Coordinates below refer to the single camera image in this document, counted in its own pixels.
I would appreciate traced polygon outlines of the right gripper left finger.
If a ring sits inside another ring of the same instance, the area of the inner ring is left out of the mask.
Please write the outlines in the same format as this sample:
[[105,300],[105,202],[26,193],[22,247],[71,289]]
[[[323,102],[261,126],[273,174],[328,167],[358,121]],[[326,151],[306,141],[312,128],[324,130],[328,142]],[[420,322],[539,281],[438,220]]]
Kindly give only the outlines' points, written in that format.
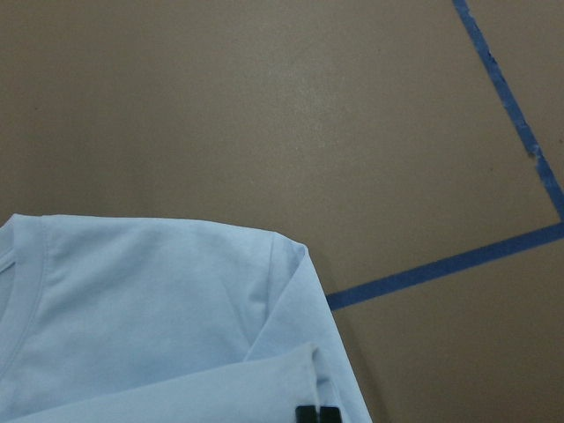
[[300,405],[295,409],[296,423],[317,423],[317,410],[314,405]]

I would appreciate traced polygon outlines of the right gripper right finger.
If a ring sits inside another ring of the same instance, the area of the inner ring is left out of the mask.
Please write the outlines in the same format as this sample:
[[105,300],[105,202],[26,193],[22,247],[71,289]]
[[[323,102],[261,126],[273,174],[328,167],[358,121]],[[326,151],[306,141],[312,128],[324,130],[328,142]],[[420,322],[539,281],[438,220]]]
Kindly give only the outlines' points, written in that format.
[[341,423],[341,412],[336,406],[321,406],[319,411],[320,423]]

